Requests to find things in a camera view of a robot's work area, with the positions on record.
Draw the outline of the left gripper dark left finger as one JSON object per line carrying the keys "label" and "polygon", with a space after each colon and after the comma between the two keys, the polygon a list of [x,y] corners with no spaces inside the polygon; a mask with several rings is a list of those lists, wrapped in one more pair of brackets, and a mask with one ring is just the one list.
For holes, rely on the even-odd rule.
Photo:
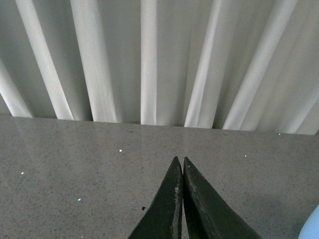
{"label": "left gripper dark left finger", "polygon": [[151,206],[130,234],[131,239],[180,239],[183,175],[174,157]]}

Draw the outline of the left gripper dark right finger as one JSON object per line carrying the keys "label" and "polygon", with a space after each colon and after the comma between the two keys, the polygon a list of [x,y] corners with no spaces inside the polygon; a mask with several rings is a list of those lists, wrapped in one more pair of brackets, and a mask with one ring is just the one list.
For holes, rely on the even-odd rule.
{"label": "left gripper dark right finger", "polygon": [[183,202],[191,239],[259,239],[222,199],[186,157],[183,165]]}

